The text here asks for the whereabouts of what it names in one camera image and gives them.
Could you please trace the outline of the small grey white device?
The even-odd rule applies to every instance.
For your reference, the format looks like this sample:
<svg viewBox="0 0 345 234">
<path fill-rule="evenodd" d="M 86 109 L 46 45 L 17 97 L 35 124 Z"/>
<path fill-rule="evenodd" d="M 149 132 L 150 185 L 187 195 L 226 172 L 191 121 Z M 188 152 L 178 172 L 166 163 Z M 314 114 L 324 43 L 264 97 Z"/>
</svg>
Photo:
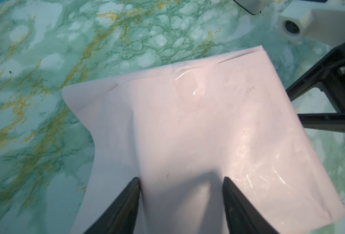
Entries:
<svg viewBox="0 0 345 234">
<path fill-rule="evenodd" d="M 235 0 L 245 10 L 255 15 L 260 13 L 271 2 L 271 0 Z"/>
</svg>

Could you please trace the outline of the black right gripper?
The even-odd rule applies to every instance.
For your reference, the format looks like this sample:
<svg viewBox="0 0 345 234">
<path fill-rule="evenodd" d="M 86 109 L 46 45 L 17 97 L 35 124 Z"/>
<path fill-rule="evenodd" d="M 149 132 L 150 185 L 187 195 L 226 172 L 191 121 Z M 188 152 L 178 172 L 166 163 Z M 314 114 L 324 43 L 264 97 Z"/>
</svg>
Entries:
<svg viewBox="0 0 345 234">
<path fill-rule="evenodd" d="M 345 133 L 345 43 L 333 48 L 291 84 L 286 93 L 293 101 L 317 87 L 338 113 L 298 114 L 304 128 Z"/>
</svg>

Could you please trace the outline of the clear tape strip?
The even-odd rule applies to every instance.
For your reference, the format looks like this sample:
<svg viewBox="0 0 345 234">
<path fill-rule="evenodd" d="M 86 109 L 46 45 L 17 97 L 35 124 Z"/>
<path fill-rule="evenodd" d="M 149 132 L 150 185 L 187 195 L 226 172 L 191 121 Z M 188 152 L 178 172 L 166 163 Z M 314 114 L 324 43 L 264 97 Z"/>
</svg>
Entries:
<svg viewBox="0 0 345 234">
<path fill-rule="evenodd" d="M 204 85 L 201 78 L 198 69 L 180 72 L 174 79 L 179 97 L 187 102 L 199 102 L 204 92 Z"/>
</svg>

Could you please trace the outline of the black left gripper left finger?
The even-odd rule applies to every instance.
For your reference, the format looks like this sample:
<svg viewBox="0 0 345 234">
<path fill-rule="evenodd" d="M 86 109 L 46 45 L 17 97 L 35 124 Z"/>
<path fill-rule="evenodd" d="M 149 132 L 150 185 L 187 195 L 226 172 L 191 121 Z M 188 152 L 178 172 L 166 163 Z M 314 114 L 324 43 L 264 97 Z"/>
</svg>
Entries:
<svg viewBox="0 0 345 234">
<path fill-rule="evenodd" d="M 140 194 L 140 179 L 135 177 L 84 234 L 132 234 L 136 225 Z"/>
</svg>

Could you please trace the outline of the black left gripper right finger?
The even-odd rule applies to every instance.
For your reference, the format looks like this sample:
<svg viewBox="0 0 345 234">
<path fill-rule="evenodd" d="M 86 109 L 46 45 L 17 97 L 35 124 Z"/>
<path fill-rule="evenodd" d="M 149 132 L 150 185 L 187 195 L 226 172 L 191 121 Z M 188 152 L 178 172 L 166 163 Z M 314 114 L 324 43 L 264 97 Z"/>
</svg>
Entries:
<svg viewBox="0 0 345 234">
<path fill-rule="evenodd" d="M 223 180 L 222 195 L 230 234 L 278 233 L 229 177 Z"/>
</svg>

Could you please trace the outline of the purple wrapping paper sheet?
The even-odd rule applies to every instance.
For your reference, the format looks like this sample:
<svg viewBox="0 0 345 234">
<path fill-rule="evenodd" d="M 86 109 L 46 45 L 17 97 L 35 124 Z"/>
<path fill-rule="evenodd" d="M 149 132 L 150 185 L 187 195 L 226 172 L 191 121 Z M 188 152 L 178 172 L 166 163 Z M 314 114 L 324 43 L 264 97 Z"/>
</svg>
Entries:
<svg viewBox="0 0 345 234">
<path fill-rule="evenodd" d="M 199 102 L 177 93 L 198 69 Z M 137 234 L 226 234 L 229 177 L 281 234 L 304 234 L 345 215 L 330 177 L 261 46 L 65 86 L 95 156 L 71 232 L 85 232 L 134 177 Z"/>
</svg>

